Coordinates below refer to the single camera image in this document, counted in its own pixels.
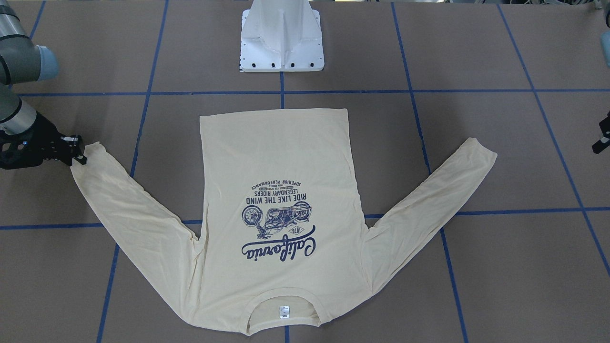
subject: blue joint cap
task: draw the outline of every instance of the blue joint cap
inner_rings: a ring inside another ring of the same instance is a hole
[[[610,31],[601,34],[601,50],[606,58],[606,65],[610,68]]]
[[[40,51],[40,80],[48,80],[57,76],[59,73],[59,63],[55,54],[46,46],[38,45],[38,51]]]

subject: white label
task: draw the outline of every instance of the white label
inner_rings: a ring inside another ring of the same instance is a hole
[[[290,318],[290,306],[280,306],[279,307],[279,318],[280,319]]]

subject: gray robot arm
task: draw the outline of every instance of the gray robot arm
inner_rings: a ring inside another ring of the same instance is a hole
[[[34,167],[45,159],[86,163],[80,136],[61,134],[7,87],[54,78],[58,70],[51,50],[34,45],[8,2],[0,0],[0,168]]]

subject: sleeve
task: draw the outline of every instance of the sleeve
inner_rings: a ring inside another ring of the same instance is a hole
[[[362,265],[379,292],[466,203],[497,154],[469,138],[365,233]]]
[[[204,241],[138,185],[98,143],[85,148],[87,164],[73,164],[83,196],[127,257],[172,310],[183,317],[203,264]]]

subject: upside-down shirt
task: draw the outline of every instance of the upside-down shirt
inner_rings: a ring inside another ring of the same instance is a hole
[[[71,169],[106,230],[180,318],[246,335],[319,326],[375,295],[462,207],[497,156],[466,140],[368,228],[347,110],[209,115],[200,126],[199,238],[101,144],[87,146],[88,163]]]

